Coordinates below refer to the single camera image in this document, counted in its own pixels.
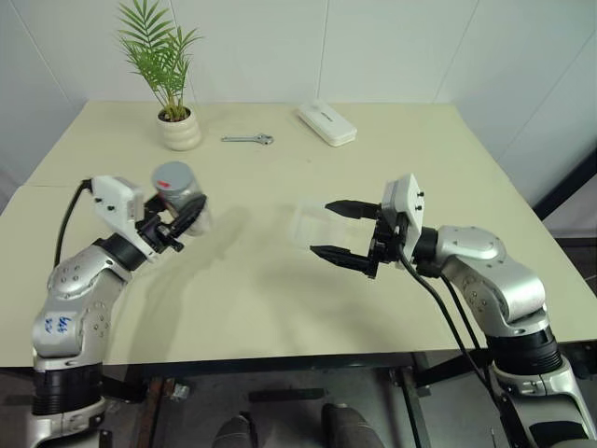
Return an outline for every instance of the white wall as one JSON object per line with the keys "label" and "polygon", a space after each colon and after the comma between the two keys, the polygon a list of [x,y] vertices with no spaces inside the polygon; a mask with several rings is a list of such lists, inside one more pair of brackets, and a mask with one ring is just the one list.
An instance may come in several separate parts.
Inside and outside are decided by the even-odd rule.
{"label": "white wall", "polygon": [[[452,102],[531,204],[597,142],[597,0],[161,1],[205,36],[200,103]],[[0,100],[19,105],[0,109],[0,166],[17,184],[88,99],[152,99],[118,50],[117,3],[0,0]]]}

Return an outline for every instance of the beige tabletop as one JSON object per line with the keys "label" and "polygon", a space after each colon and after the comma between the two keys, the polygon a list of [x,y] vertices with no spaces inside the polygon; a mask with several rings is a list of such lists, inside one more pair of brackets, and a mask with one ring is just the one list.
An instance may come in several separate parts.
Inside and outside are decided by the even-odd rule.
{"label": "beige tabletop", "polygon": [[[160,144],[155,104],[88,103],[0,217],[0,365],[32,362],[31,325],[78,181],[121,175],[149,197],[152,171],[170,160],[191,166],[214,226],[135,273],[115,308],[107,364],[454,348],[433,299],[405,272],[382,265],[371,281],[307,250],[331,243],[366,254],[373,222],[320,205],[378,202],[385,181],[406,173],[425,191],[425,225],[493,231],[544,281],[558,339],[597,338],[594,295],[454,107],[336,108],[358,128],[344,147],[326,145],[293,106],[208,105],[198,109],[201,145],[178,153]],[[260,132],[274,144],[219,141]],[[63,253],[108,233],[84,195]]]}

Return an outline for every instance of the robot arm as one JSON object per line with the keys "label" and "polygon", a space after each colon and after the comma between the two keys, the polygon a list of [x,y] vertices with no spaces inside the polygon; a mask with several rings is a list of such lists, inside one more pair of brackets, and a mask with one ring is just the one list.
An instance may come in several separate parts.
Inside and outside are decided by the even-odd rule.
{"label": "robot arm", "polygon": [[[198,226],[206,205],[186,165],[172,162],[154,174],[159,194],[143,204],[143,193],[124,179],[92,179],[96,212],[115,233],[97,240],[52,271],[48,297],[33,327],[35,396],[27,446],[110,446],[101,395],[102,363],[112,307],[132,272],[154,260]],[[171,223],[159,213],[170,209]]]}
{"label": "robot arm", "polygon": [[420,275],[444,274],[460,290],[486,336],[494,376],[504,389],[497,404],[511,446],[597,440],[570,363],[551,333],[543,284],[507,254],[499,238],[474,227],[422,227],[423,193],[412,175],[388,184],[381,204],[338,201],[326,208],[375,219],[376,225],[366,257],[312,246],[319,257],[375,278],[379,262],[398,262],[401,251]]}

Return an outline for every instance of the gray floor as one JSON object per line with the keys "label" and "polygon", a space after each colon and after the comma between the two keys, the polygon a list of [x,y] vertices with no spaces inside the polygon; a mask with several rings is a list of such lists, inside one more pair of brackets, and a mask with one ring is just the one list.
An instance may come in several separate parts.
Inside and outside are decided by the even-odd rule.
{"label": "gray floor", "polygon": [[597,295],[597,245],[575,245],[565,238],[557,240],[570,261]]}
{"label": "gray floor", "polygon": [[[164,403],[158,446],[210,446],[223,422],[239,411],[249,411],[262,447],[322,447],[319,415],[326,402],[355,407],[378,431],[386,448],[414,446],[402,392],[381,371],[243,373],[196,377],[188,383],[193,390],[188,401]],[[257,404],[247,397],[251,391],[310,387],[323,387],[326,396]],[[493,447],[491,428],[497,446],[507,446],[497,413],[473,377],[434,386],[421,403],[434,446]]]}

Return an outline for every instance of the green leaf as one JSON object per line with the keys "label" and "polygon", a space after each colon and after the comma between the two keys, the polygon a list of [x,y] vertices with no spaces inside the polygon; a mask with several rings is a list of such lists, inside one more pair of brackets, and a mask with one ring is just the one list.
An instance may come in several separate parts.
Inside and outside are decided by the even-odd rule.
{"label": "green leaf", "polygon": [[139,13],[139,16],[141,18],[143,18],[143,20],[145,21],[145,14],[143,12],[143,10],[141,9],[141,5],[139,5],[139,2],[137,0],[132,0],[132,2],[134,3],[134,7],[137,10],[137,12]]}
{"label": "green leaf", "polygon": [[167,47],[168,42],[170,42],[170,39],[168,37],[159,40],[158,42],[154,42],[154,48],[155,51],[157,53],[165,53],[165,52],[169,52],[172,51],[172,49],[170,49],[169,47]]}
{"label": "green leaf", "polygon": [[142,35],[144,35],[144,34],[146,33],[146,31],[145,31],[143,28],[141,28],[141,27],[140,27],[140,26],[138,26],[138,25],[135,25],[135,24],[134,24],[132,21],[127,21],[126,19],[122,19],[122,18],[120,18],[120,21],[122,21],[123,23],[126,23],[126,24],[127,24],[127,25],[129,25],[129,26],[130,26],[130,27],[131,27],[133,30],[135,30],[135,31],[137,31],[137,32],[139,32],[139,33],[141,33]]}
{"label": "green leaf", "polygon": [[187,33],[187,35],[185,36],[185,38],[183,39],[183,42],[185,42],[185,43],[191,43],[191,42],[194,42],[195,40],[199,39],[198,36],[194,36],[196,32],[197,32],[197,28],[194,28],[194,29],[190,30]]}
{"label": "green leaf", "polygon": [[158,3],[160,2],[160,0],[156,0],[156,3],[154,3],[151,8],[148,10],[147,14],[146,14],[146,21],[149,20],[149,18],[151,17],[151,15],[153,14],[153,11],[156,10],[156,7],[158,7]]}
{"label": "green leaf", "polygon": [[199,39],[200,38],[198,36],[191,38],[190,40],[188,40],[188,41],[185,42],[183,48],[187,49],[190,44],[192,44],[193,42],[195,42],[196,40],[199,40]]}
{"label": "green leaf", "polygon": [[172,21],[162,21],[160,23],[158,23],[152,30],[150,30],[147,34],[152,36],[153,38],[153,34],[155,34],[156,32],[158,32],[159,30],[161,30],[164,26],[168,26],[170,23],[172,23]]}
{"label": "green leaf", "polygon": [[183,65],[183,66],[182,66],[182,68],[180,69],[180,71],[181,71],[181,73],[184,73],[184,74],[185,74],[185,76],[186,76],[186,75],[187,75],[188,68],[189,68],[189,66],[190,66],[190,61],[189,61],[189,60],[183,61],[183,62],[182,62],[182,65]]}
{"label": "green leaf", "polygon": [[145,27],[145,22],[143,21],[143,19],[139,18],[139,16],[137,16],[134,13],[134,11],[131,10],[129,7],[125,7],[124,5],[120,4],[120,12],[122,12],[125,16],[127,16],[129,19],[131,19],[135,23],[137,23],[137,25],[139,25],[141,27]]}
{"label": "green leaf", "polygon": [[160,40],[162,37],[164,37],[165,35],[168,35],[174,28],[166,28],[165,30],[160,31],[159,33],[157,33],[156,35],[152,35],[151,36],[151,40],[152,41],[157,41]]}
{"label": "green leaf", "polygon": [[124,36],[122,37],[121,42],[129,53],[138,52],[137,48],[144,45],[143,43],[140,44],[136,40],[125,39]]}
{"label": "green leaf", "polygon": [[147,38],[143,37],[142,35],[138,35],[137,33],[133,33],[132,31],[129,30],[118,30],[120,33],[123,33],[124,35],[129,35],[130,37],[134,37],[135,39],[138,39],[142,42],[147,42]]}
{"label": "green leaf", "polygon": [[158,13],[157,13],[157,14],[156,14],[156,15],[153,17],[153,19],[151,19],[151,21],[149,21],[149,23],[147,24],[147,29],[151,28],[151,27],[154,25],[154,23],[155,23],[156,21],[158,21],[158,20],[160,19],[160,17],[161,17],[161,16],[163,16],[163,15],[164,15],[165,13],[167,13],[167,12],[168,12],[168,8],[165,8],[165,9],[163,9],[162,11],[158,12]]}

